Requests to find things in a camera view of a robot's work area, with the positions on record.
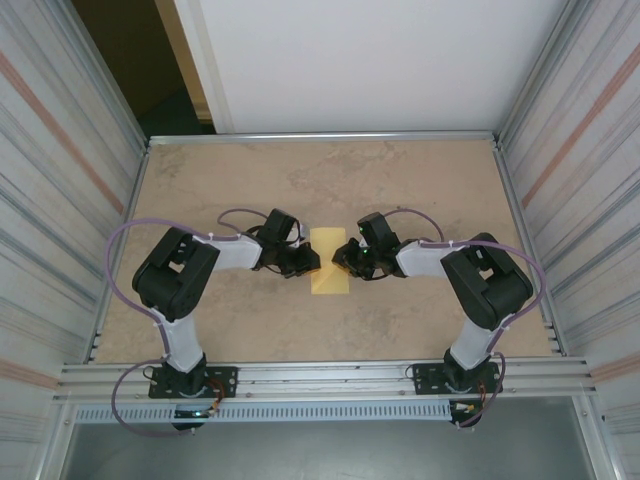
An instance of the yellow sponge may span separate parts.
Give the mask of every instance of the yellow sponge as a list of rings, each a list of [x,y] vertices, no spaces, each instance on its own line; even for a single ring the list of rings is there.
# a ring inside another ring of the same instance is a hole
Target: yellow sponge
[[[313,295],[339,295],[349,293],[349,275],[331,263],[333,254],[347,243],[344,228],[312,228],[311,248],[320,256],[320,270],[311,274]]]

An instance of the black mounting plate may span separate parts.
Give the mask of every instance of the black mounting plate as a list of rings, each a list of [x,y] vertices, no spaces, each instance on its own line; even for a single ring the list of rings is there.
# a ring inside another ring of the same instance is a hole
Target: black mounting plate
[[[153,368],[151,375],[151,385],[149,386],[149,398],[216,398],[216,393],[209,385],[205,385],[200,393],[194,397],[185,397],[180,392],[172,391],[165,375],[166,370],[161,367]],[[224,386],[224,397],[233,398],[236,396],[238,386],[238,367],[216,367],[215,365],[205,368],[205,377],[215,378]]]
[[[478,380],[464,391],[456,391],[449,386],[449,382],[444,374],[444,363],[415,363],[411,365],[413,386],[416,395],[442,395],[450,393],[479,394],[478,384],[484,383],[487,393],[495,392],[498,386],[500,372],[498,364],[489,362],[486,368],[482,369]]]

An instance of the beige tabletop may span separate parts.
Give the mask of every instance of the beige tabletop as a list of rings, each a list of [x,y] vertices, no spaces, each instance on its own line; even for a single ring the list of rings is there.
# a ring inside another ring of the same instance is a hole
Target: beige tabletop
[[[215,224],[222,211],[273,207],[311,228],[343,227],[374,212],[411,207],[439,222],[448,239],[492,233],[519,246],[487,141],[411,141],[164,145],[151,150],[135,218],[162,217],[201,232],[232,233]],[[229,217],[246,229],[261,223]],[[399,238],[434,236],[418,216],[389,222]],[[129,232],[117,284],[131,298],[133,273],[166,231]],[[347,361],[440,358],[457,337],[463,311],[446,279],[350,279],[346,295],[312,295],[308,276],[283,279],[262,270],[212,275],[195,310],[210,361]],[[510,356],[550,355],[537,310],[503,336]],[[145,316],[115,297],[96,360],[158,357],[162,346]]]

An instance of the aluminum frame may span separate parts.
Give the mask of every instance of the aluminum frame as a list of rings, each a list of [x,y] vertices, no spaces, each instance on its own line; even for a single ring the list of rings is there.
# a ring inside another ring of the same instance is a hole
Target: aluminum frame
[[[247,133],[235,135],[153,136],[149,146],[202,145],[212,143],[279,143],[279,142],[357,142],[409,140],[492,140],[488,130],[430,132],[326,132],[326,133]]]
[[[295,402],[403,400],[416,398],[469,398],[443,394],[417,396],[413,380],[405,375],[415,363],[442,360],[390,360],[369,362],[236,363],[239,368],[236,397],[226,402]],[[53,403],[109,403],[113,385],[130,365],[68,365],[62,371]],[[149,380],[141,370],[128,375],[118,391],[121,404],[176,403],[175,399],[148,398]],[[586,361],[576,357],[507,358],[505,397],[594,395],[595,386]],[[198,404],[202,399],[183,399]]]
[[[144,175],[147,171],[147,165],[149,164],[149,154],[150,148],[146,149],[146,152],[142,156],[142,161],[140,162],[140,167],[138,168],[138,173],[136,175],[135,182],[133,184],[133,189],[131,190],[131,197],[129,198],[129,204],[127,205],[127,209],[122,215],[122,222],[128,222],[133,218],[133,214],[136,210],[136,205],[138,204],[138,197],[140,196],[140,191],[142,190],[142,182],[144,181]],[[124,246],[127,243],[127,237],[129,236],[129,230],[125,230],[120,234],[120,237],[115,241],[114,248],[112,249],[113,258],[111,259],[111,271],[113,275],[118,274],[118,270],[120,268],[120,261],[122,260],[122,255],[124,253]],[[95,317],[95,330],[93,331],[93,335],[90,337],[90,341],[87,343],[85,347],[85,355],[84,362],[91,362],[95,358],[95,350],[98,348],[100,344],[100,336],[102,335],[102,328],[104,327],[104,322],[107,318],[107,311],[109,310],[109,305],[111,303],[112,292],[109,288],[109,284],[107,283],[106,278],[102,281],[102,295],[100,296],[100,302],[98,303],[98,308],[96,309],[96,317]]]
[[[219,135],[199,137],[152,137],[153,145],[168,144],[203,144],[203,143],[272,143],[272,142],[327,142],[327,141],[411,141],[411,140],[491,140],[490,132],[362,132],[362,133],[321,133],[321,134],[274,134],[274,135]],[[529,237],[522,209],[513,186],[511,185],[501,149],[493,141],[494,157],[498,166],[503,187],[516,229],[525,250],[533,254],[535,249]],[[135,210],[137,197],[148,163],[148,151],[141,165],[132,199],[128,206],[126,219]],[[121,237],[114,267],[117,268],[126,236]],[[110,293],[105,293],[101,306],[99,334],[102,329]],[[545,297],[542,304],[546,320],[549,340],[552,349],[563,348],[561,331],[554,329],[555,309],[552,302]],[[99,343],[96,337],[94,348]],[[235,399],[228,402],[236,404],[260,405],[265,402],[415,402],[424,398],[425,402],[433,399],[456,399],[456,395],[434,397],[416,396],[412,381],[404,376],[405,369],[412,363],[423,363],[427,360],[397,360],[378,362],[307,362],[307,363],[246,363],[236,364],[240,368],[238,391]],[[106,405],[110,401],[115,380],[127,365],[76,365],[65,366],[59,388],[52,406],[52,428],[50,442],[42,452],[36,478],[58,478],[66,453],[69,449],[73,426],[79,409],[88,405]],[[532,357],[507,358],[507,373],[504,381],[505,390],[501,397],[525,398],[569,396],[573,398],[576,413],[580,419],[585,405],[593,406],[596,391],[590,377],[586,361],[580,357]],[[118,405],[163,405],[175,400],[151,400],[147,396],[148,380],[141,371],[133,372],[122,384],[118,393]],[[180,404],[202,403],[197,400],[180,401]],[[589,419],[596,418],[592,410],[587,411]],[[589,454],[597,473],[597,478],[623,478],[612,459],[612,450],[606,443],[606,435],[597,421],[581,419],[580,426],[585,442],[589,446]]]

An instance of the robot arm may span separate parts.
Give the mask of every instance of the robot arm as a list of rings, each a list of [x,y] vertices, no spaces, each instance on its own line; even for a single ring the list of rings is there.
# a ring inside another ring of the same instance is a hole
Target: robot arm
[[[362,240],[352,238],[333,258],[352,276],[364,280],[388,275],[449,279],[467,318],[462,332],[445,353],[444,370],[453,390],[468,389],[487,365],[488,348],[502,322],[518,312],[533,294],[524,272],[497,248],[424,248],[422,240],[400,242],[377,212],[361,219],[358,226]],[[497,243],[488,233],[471,240]],[[378,270],[383,274],[375,277]]]
[[[171,228],[134,275],[133,289],[159,319],[171,353],[163,368],[185,396],[197,395],[204,382],[206,357],[193,310],[213,272],[277,267],[277,273],[290,278],[320,268],[318,255],[304,242],[305,229],[294,217],[274,209],[264,225],[252,230],[254,234],[237,239],[217,240]]]

